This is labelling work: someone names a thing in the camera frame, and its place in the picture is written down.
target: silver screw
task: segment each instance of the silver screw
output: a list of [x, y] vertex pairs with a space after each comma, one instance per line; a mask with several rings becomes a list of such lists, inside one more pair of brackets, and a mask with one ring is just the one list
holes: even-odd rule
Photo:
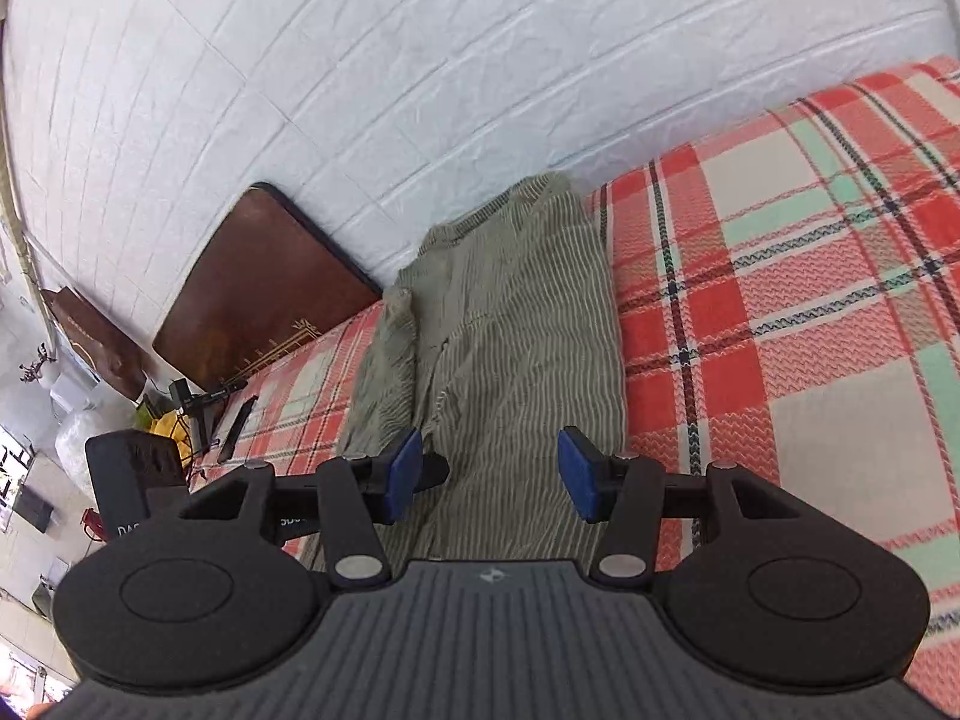
[[636, 555], [607, 555], [600, 560], [600, 571], [613, 579], [638, 577], [646, 570], [646, 562]]
[[337, 561], [333, 566], [344, 579], [370, 579], [375, 577], [383, 569], [383, 563], [373, 555], [347, 555]]

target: yellow object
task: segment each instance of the yellow object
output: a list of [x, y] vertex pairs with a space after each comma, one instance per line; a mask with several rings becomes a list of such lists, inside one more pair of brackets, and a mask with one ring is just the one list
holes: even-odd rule
[[184, 429], [184, 423], [176, 419], [176, 412], [167, 412], [160, 419], [155, 419], [150, 426], [150, 432], [156, 436], [166, 436], [176, 442], [176, 448], [181, 453], [181, 461], [186, 466], [193, 454], [190, 449], [190, 437]]

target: white logo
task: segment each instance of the white logo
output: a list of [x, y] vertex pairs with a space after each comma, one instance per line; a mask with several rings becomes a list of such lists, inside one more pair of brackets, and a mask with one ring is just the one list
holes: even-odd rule
[[507, 575], [496, 566], [491, 566], [480, 574], [480, 579], [486, 581], [488, 584], [496, 584], [498, 581], [503, 581], [506, 578]]

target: red plaid fabric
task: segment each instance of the red plaid fabric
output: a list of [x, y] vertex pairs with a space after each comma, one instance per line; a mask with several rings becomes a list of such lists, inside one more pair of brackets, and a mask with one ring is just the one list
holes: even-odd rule
[[[933, 612], [909, 680], [960, 714], [958, 76], [938, 58], [810, 95], [584, 202], [613, 269], [632, 450], [690, 473], [736, 460], [910, 562]], [[328, 459], [379, 310], [254, 377], [208, 479]], [[698, 541], [665, 522], [659, 566]]]

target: red object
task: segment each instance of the red object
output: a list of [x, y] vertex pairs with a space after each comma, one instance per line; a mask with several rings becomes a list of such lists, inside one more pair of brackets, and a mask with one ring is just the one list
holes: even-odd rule
[[104, 529], [104, 522], [100, 519], [100, 515], [94, 512], [93, 509], [83, 510], [80, 525], [83, 525], [83, 532], [86, 533], [92, 541], [107, 540], [107, 531]]

